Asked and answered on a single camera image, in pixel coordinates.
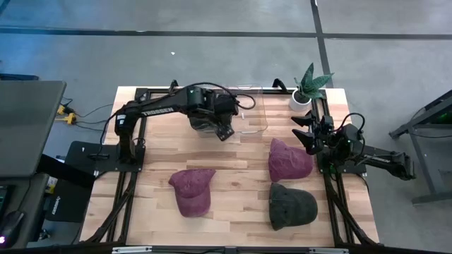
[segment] yellow cable connector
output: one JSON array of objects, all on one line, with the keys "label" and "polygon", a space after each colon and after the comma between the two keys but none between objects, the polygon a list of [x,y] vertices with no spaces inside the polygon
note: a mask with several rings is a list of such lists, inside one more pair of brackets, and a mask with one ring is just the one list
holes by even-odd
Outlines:
[{"label": "yellow cable connector", "polygon": [[59,105],[57,114],[64,115],[64,106],[63,105]]},{"label": "yellow cable connector", "polygon": [[62,119],[55,119],[55,121],[65,121],[67,124],[74,124],[76,122],[77,118],[74,113],[70,113],[68,116],[62,118]]}]

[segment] dark green baseball cap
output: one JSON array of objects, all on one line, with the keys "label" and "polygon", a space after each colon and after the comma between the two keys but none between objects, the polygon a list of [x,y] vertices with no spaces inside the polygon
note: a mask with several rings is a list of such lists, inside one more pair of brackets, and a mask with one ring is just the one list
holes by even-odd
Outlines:
[{"label": "dark green baseball cap", "polygon": [[309,224],[317,218],[316,199],[307,191],[272,183],[268,201],[270,222],[275,231],[285,226]]}]

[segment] potted plant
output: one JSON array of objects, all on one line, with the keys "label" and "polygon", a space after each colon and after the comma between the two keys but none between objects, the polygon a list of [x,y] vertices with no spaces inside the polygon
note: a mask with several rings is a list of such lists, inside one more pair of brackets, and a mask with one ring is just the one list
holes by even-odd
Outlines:
[{"label": "potted plant", "polygon": [[298,82],[297,78],[294,78],[297,89],[292,93],[292,98],[289,103],[289,107],[293,111],[304,110],[313,99],[323,98],[323,95],[319,92],[319,88],[323,87],[334,74],[323,75],[313,79],[313,73],[314,63],[311,63],[306,73],[304,73],[302,81]]}]

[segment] baseball cap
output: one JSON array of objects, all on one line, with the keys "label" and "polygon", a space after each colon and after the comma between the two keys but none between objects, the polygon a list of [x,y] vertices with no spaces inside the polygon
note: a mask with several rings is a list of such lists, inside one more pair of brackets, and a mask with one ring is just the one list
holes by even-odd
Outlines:
[{"label": "baseball cap", "polygon": [[200,217],[209,211],[209,183],[214,174],[214,169],[187,169],[171,176],[168,183],[174,187],[182,216]]},{"label": "baseball cap", "polygon": [[307,177],[313,167],[312,156],[304,150],[289,147],[276,138],[271,140],[268,170],[271,181],[281,179],[301,179]]},{"label": "baseball cap", "polygon": [[278,183],[270,187],[269,213],[275,231],[285,226],[300,226],[313,222],[317,217],[317,202],[304,190],[286,188]]}]

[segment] white pot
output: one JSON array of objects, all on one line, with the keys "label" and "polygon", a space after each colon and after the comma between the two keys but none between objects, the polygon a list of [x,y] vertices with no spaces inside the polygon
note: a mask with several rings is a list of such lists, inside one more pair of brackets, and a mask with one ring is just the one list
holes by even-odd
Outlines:
[{"label": "white pot", "polygon": [[311,104],[311,99],[309,99],[308,102],[306,103],[299,103],[295,100],[295,93],[298,92],[298,90],[295,90],[292,93],[292,98],[290,98],[289,101],[289,107],[293,110],[293,111],[304,111],[310,104]]}]

